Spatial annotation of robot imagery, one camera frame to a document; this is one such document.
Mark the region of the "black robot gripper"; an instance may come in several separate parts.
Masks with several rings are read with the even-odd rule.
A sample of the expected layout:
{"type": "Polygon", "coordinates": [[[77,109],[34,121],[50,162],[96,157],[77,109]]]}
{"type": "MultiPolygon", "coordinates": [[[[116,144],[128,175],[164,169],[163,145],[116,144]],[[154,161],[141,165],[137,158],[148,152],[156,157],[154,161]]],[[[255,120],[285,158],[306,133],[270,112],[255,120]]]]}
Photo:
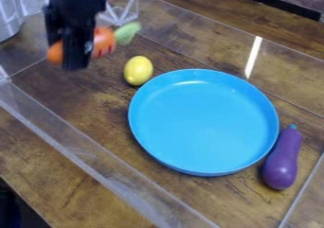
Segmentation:
{"type": "Polygon", "coordinates": [[[48,45],[60,40],[64,70],[87,67],[93,49],[95,17],[104,10],[105,0],[49,0],[44,7],[48,45]]]}

